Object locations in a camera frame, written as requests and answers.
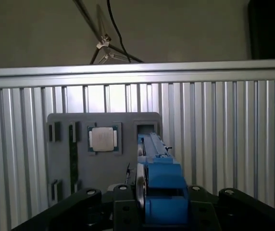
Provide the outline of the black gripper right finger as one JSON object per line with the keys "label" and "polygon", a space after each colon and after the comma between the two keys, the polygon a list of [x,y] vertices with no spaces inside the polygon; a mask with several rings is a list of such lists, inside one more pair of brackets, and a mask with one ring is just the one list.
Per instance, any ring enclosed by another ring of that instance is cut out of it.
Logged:
{"label": "black gripper right finger", "polygon": [[188,187],[190,231],[275,231],[275,208],[234,189]]}

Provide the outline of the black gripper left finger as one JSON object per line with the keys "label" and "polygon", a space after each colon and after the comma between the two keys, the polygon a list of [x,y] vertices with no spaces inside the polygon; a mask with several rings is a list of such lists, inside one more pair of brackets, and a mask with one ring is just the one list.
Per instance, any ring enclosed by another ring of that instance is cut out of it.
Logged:
{"label": "black gripper left finger", "polygon": [[14,228],[16,231],[138,231],[139,212],[130,186],[101,193],[81,189]]}

